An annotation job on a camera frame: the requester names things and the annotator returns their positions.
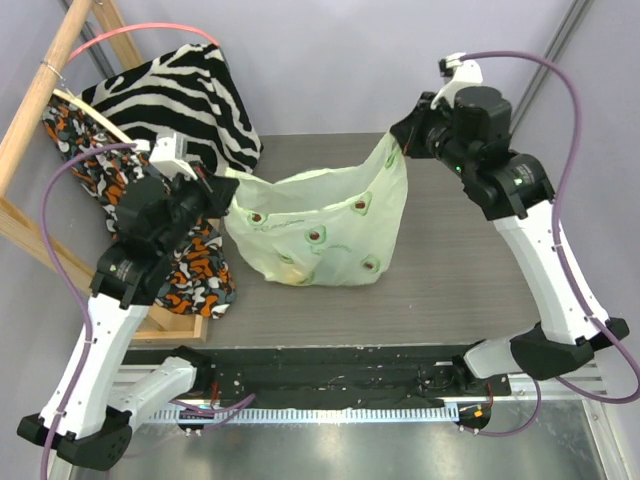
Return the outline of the light green plastic bag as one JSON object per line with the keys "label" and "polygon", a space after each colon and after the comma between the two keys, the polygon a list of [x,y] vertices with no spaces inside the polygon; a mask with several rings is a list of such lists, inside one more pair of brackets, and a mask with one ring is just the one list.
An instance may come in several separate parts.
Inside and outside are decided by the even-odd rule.
{"label": "light green plastic bag", "polygon": [[265,280],[281,283],[281,270],[296,268],[308,277],[292,286],[360,286],[389,268],[408,194],[405,157],[390,133],[356,166],[274,183],[226,174],[240,182],[226,231]]}

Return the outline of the yellow lemon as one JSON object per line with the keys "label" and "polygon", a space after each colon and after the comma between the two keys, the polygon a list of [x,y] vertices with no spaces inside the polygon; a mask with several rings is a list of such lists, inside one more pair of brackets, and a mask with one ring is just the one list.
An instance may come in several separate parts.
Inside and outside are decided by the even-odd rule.
{"label": "yellow lemon", "polygon": [[296,268],[285,268],[280,272],[280,282],[287,285],[304,284],[307,277],[307,272],[299,271]]}

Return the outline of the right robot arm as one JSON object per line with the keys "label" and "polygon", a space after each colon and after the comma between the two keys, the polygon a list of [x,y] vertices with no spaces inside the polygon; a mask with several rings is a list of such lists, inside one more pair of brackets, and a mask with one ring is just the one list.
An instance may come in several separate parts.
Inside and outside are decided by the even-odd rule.
{"label": "right robot arm", "polygon": [[553,186],[535,157],[510,146],[511,105],[492,87],[466,87],[453,103],[424,92],[391,133],[412,159],[436,159],[461,181],[466,196],[511,249],[540,319],[528,331],[474,344],[462,361],[478,379],[522,372],[547,380],[573,372],[629,334],[627,322],[587,302],[603,323],[597,328],[576,299],[558,258],[585,297],[591,291],[563,233],[552,232]]}

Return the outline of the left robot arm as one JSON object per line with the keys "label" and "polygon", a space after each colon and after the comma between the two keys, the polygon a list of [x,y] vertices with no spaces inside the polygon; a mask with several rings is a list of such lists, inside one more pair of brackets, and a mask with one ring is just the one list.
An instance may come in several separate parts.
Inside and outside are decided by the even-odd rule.
{"label": "left robot arm", "polygon": [[185,346],[127,390],[117,393],[113,383],[170,274],[177,247],[199,221],[227,215],[238,185],[197,169],[176,175],[169,186],[145,177],[127,187],[115,209],[117,239],[90,283],[88,323],[55,394],[40,412],[21,419],[20,437],[55,449],[74,466],[108,471],[152,414],[179,396],[209,388],[211,359]]}

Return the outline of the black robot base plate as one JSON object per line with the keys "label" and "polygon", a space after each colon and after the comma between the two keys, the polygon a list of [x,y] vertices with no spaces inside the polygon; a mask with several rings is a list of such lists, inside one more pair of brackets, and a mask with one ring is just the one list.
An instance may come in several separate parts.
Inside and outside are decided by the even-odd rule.
{"label": "black robot base plate", "polygon": [[248,396],[264,409],[418,408],[452,397],[506,397],[506,375],[478,380],[466,371],[464,345],[201,349],[204,379],[183,400],[231,406]]}

